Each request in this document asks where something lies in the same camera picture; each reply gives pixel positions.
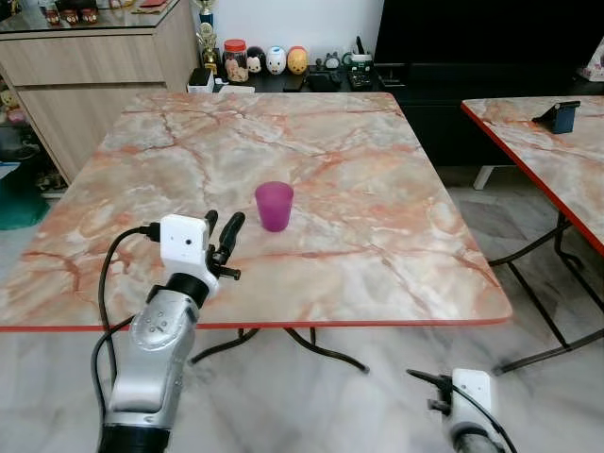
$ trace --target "trophy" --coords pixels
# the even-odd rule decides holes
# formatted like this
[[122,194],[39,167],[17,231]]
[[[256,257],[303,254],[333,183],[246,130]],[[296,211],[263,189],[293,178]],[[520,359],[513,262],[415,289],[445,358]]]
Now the trophy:
[[216,47],[216,33],[214,33],[214,15],[211,7],[215,0],[193,0],[199,7],[199,32],[196,33],[197,40],[203,47],[201,54],[204,68],[210,69],[216,76],[218,74],[218,55],[214,48]]

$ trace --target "white figurine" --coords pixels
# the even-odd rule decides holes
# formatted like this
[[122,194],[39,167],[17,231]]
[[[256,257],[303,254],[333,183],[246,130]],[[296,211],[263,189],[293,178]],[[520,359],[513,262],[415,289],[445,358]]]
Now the white figurine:
[[269,73],[278,76],[285,70],[286,65],[287,57],[285,51],[278,45],[271,47],[266,54],[266,67]]

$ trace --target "jar lid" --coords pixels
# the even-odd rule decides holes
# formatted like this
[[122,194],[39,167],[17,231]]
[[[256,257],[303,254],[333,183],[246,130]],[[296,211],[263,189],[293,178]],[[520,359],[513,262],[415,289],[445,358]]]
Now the jar lid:
[[245,50],[244,40],[226,40],[225,50],[227,52],[243,52]]

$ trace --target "marble pattern table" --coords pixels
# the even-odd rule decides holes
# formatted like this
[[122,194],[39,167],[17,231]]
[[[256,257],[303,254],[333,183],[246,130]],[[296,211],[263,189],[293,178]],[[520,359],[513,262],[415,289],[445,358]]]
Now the marble pattern table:
[[[532,122],[557,103],[580,101],[570,133],[554,134]],[[472,99],[461,108],[516,162],[560,210],[557,226],[523,249],[490,261],[507,264],[540,312],[560,347],[495,368],[496,374],[565,354],[604,338],[604,328],[568,341],[545,304],[514,262],[554,238],[554,251],[604,313],[604,299],[585,279],[582,261],[562,250],[564,231],[574,225],[604,255],[604,96]]]
[[[292,221],[260,227],[254,189],[294,185]],[[123,230],[176,212],[247,221],[201,327],[483,325],[512,309],[387,93],[139,97],[42,224],[4,288],[0,329],[94,330],[99,270]],[[163,282],[159,248],[123,242],[110,320]]]

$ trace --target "white wall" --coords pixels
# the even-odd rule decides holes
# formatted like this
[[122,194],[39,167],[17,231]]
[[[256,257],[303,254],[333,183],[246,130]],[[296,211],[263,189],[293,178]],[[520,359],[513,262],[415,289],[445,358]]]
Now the white wall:
[[[216,0],[217,45],[221,52],[223,42],[232,38],[265,51],[272,45],[286,52],[302,45],[314,64],[326,52],[337,50],[341,56],[350,51],[359,35],[365,50],[374,52],[383,4],[384,0]],[[194,17],[199,24],[196,13]]]

